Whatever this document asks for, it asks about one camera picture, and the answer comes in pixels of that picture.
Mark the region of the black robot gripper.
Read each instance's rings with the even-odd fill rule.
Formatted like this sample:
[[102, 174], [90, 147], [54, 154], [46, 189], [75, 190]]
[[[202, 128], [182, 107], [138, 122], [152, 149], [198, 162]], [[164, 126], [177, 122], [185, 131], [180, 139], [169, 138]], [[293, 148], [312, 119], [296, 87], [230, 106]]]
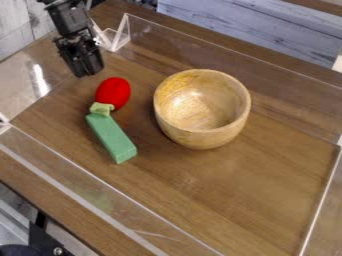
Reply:
[[58, 37], [53, 43], [73, 75], [94, 75], [104, 68], [83, 0], [42, 0]]

